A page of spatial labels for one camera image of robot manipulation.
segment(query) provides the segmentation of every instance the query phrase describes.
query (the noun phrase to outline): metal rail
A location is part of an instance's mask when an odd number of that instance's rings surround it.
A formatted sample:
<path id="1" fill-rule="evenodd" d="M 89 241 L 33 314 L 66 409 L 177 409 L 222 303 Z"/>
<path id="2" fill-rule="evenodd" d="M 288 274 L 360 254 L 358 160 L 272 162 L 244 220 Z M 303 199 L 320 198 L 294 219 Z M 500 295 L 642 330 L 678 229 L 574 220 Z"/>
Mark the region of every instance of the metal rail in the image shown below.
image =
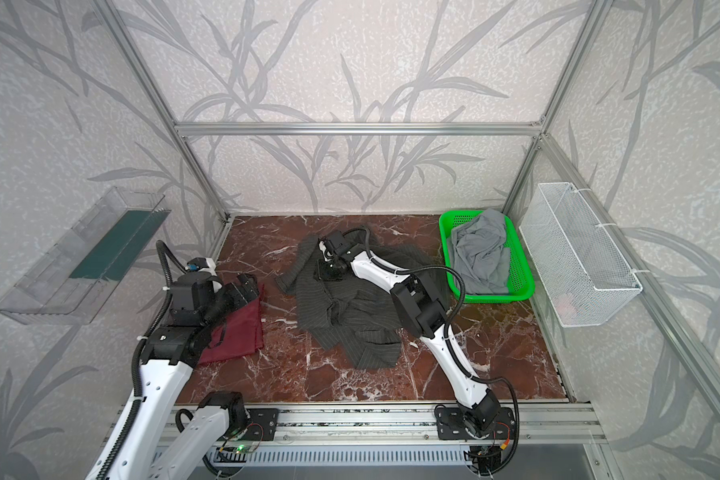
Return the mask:
<path id="1" fill-rule="evenodd" d="M 185 122 L 179 135 L 538 135 L 528 123 Z"/>
<path id="2" fill-rule="evenodd" d="M 310 402 L 260 403 L 280 409 L 275 440 L 270 446 L 340 445 L 484 445 L 485 440 L 439 440 L 435 402 Z M 502 403 L 511 407 L 511 403 Z M 173 423 L 176 406 L 160 438 L 168 446 L 179 431 Z M 589 404 L 520 403 L 520 442 L 524 444 L 606 443 Z"/>
<path id="3" fill-rule="evenodd" d="M 544 110 L 544 114 L 541 116 L 541 134 L 546 134 L 552 127 L 552 123 L 557 117 L 557 113 L 560 111 L 560 107 L 563 105 L 565 96 L 574 84 L 576 75 L 581 69 L 581 65 L 584 64 L 586 54 L 592 49 L 592 45 L 595 43 L 597 34 L 600 33 L 600 29 L 605 22 L 605 17 L 608 14 L 611 4 L 614 0 L 594 0 L 590 10 L 586 14 L 584 24 L 581 25 L 581 32 L 579 37 L 576 39 L 573 50 L 570 51 L 568 61 L 563 68 L 563 72 L 560 74 L 560 79 L 557 81 L 552 92 L 547 108 Z M 520 188 L 523 186 L 525 179 L 534 167 L 534 161 L 536 160 L 536 153 L 538 152 L 538 136 L 534 137 L 534 142 L 530 145 L 530 149 L 525 155 L 523 164 L 520 166 L 518 176 L 514 179 L 512 189 L 507 196 L 507 200 L 504 202 L 504 206 L 501 207 L 501 213 L 509 215 L 509 210 L 512 208 L 514 202 L 520 195 Z"/>
<path id="4" fill-rule="evenodd" d="M 226 208 L 224 207 L 223 202 L 221 202 L 221 198 L 213 189 L 213 186 L 208 180 L 205 171 L 202 169 L 200 162 L 198 162 L 195 158 L 185 139 L 179 136 L 176 132 L 176 129 L 174 128 L 175 121 L 173 120 L 173 115 L 168 108 L 168 103 L 158 90 L 156 82 L 152 79 L 152 75 L 146 67 L 146 63 L 142 59 L 141 53 L 139 53 L 136 48 L 134 40 L 128 33 L 128 30 L 123 23 L 123 19 L 117 13 L 112 1 L 91 1 L 94 4 L 96 16 L 98 16 L 99 20 L 101 20 L 101 24 L 110 33 L 115 45 L 123 54 L 126 63 L 128 63 L 131 71 L 134 72 L 136 80 L 139 82 L 144 90 L 144 93 L 154 106 L 157 116 L 160 118 L 166 132 L 173 140 L 176 149 L 181 153 L 181 156 L 186 162 L 187 167 L 190 169 L 190 172 L 192 172 L 194 178 L 197 179 L 197 182 L 200 184 L 200 188 L 206 194 L 208 201 L 211 202 L 211 205 L 216 209 L 216 212 L 218 212 L 221 219 L 226 221 Z"/>
<path id="5" fill-rule="evenodd" d="M 539 140 L 539 146 L 563 181 L 571 182 L 579 189 L 589 188 L 579 171 L 570 162 L 565 151 L 551 135 L 543 135 Z M 634 269 L 649 270 L 621 229 L 615 225 L 608 225 L 613 224 L 614 219 L 603 208 L 597 197 L 590 190 L 582 190 L 581 194 L 600 221 L 609 229 L 608 232 L 626 261 Z M 682 366 L 696 381 L 699 391 L 710 404 L 712 411 L 720 419 L 720 367 L 701 343 L 699 337 L 691 330 L 688 322 L 678 311 L 659 281 L 651 274 L 638 273 L 637 275 L 640 275 L 640 281 L 643 283 L 643 293 L 639 296 L 643 305 L 680 359 Z"/>

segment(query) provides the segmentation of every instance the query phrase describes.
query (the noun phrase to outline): transparent plastic box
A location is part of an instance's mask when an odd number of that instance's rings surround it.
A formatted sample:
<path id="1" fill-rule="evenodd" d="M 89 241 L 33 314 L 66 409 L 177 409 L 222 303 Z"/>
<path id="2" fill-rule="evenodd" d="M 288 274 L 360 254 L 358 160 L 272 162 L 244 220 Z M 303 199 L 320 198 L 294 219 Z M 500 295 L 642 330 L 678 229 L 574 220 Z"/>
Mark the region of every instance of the transparent plastic box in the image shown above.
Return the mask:
<path id="1" fill-rule="evenodd" d="M 158 208 L 165 195 L 110 188 L 19 282 L 0 298 L 0 313 L 23 324 L 86 325 L 122 280 L 135 256 L 168 215 Z M 128 212 L 128 225 L 119 224 Z M 103 254 L 102 240 L 119 225 L 116 241 Z M 86 261 L 96 262 L 82 273 Z"/>

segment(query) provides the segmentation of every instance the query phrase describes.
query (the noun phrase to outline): leaf pattern wallpaper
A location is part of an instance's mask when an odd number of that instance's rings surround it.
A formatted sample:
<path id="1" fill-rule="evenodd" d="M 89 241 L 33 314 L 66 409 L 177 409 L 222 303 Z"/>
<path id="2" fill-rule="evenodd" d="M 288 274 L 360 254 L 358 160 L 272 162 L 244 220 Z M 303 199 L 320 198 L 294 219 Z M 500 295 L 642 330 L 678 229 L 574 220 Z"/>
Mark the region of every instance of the leaf pattern wallpaper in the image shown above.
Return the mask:
<path id="1" fill-rule="evenodd" d="M 116 5 L 180 121 L 528 122 L 544 110 L 590 0 Z M 97 23 L 89 14 L 84 28 Z M 260 214 L 500 206 L 530 143 L 191 141 L 227 208 Z"/>
<path id="2" fill-rule="evenodd" d="M 615 2 L 552 135 L 720 365 L 720 1 Z M 542 156 L 525 191 L 556 180 Z M 640 302 L 563 330 L 535 298 L 627 478 L 720 478 L 720 423 Z"/>
<path id="3" fill-rule="evenodd" d="M 156 238 L 205 254 L 221 223 L 87 2 L 0 1 L 0 296 L 109 187 L 164 193 Z M 86 326 L 0 314 L 0 480 L 81 478 L 130 391 L 163 283 L 145 250 Z"/>

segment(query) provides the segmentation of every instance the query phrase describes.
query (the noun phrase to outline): green plastic tray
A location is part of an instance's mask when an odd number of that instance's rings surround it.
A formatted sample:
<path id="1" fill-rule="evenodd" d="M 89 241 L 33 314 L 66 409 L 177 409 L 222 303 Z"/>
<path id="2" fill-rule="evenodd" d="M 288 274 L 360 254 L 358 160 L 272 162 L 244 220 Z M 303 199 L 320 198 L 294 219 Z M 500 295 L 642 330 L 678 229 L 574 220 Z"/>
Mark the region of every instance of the green plastic tray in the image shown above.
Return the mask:
<path id="1" fill-rule="evenodd" d="M 443 257 L 445 265 L 451 266 L 451 259 L 448 258 L 448 247 L 445 240 L 451 235 L 451 230 L 455 226 L 466 224 L 476 216 L 480 215 L 482 210 L 451 210 L 440 216 L 440 238 L 443 242 Z M 518 232 L 515 231 L 512 220 L 508 216 L 504 217 L 507 221 L 507 243 L 511 252 L 509 265 L 509 293 L 507 295 L 466 295 L 464 302 L 466 303 L 509 303 L 527 300 L 534 294 L 535 285 L 534 277 L 528 268 L 528 260 L 525 258 L 525 252 L 520 245 Z M 455 285 L 454 278 L 448 274 L 448 285 L 451 287 L 456 298 L 461 294 Z"/>

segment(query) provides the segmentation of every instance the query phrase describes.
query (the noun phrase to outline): white mesh basket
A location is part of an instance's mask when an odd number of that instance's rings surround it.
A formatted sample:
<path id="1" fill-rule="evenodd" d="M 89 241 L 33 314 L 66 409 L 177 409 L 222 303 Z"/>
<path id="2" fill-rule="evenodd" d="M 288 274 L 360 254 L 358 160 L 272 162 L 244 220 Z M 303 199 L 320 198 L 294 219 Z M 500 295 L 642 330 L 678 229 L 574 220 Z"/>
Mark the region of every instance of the white mesh basket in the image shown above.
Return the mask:
<path id="1" fill-rule="evenodd" d="M 538 184 L 520 233 L 562 326 L 602 325 L 643 291 L 570 183 Z"/>

